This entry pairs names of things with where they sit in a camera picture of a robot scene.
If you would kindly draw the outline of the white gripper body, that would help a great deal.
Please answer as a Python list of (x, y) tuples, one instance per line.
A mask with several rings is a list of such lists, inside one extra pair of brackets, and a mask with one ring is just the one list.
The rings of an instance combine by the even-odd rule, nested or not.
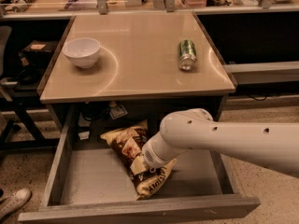
[(160, 132), (153, 135), (142, 147), (143, 158), (150, 168), (160, 168), (184, 152), (186, 149), (172, 147)]

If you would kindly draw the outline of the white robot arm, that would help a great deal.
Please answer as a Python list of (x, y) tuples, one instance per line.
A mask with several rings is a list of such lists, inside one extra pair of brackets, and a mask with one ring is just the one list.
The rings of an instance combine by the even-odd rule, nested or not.
[(285, 175), (299, 175), (296, 123), (217, 122), (201, 108), (168, 114), (130, 166), (137, 175), (189, 149), (206, 149)]

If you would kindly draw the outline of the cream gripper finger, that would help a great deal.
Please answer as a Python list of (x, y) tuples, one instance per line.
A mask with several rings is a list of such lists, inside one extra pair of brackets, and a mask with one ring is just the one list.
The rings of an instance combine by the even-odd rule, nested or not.
[(130, 166), (130, 169), (131, 169), (133, 175), (138, 175), (138, 174), (144, 173), (144, 172), (148, 171), (149, 168), (150, 167), (146, 163), (145, 158), (142, 154), (136, 156)]

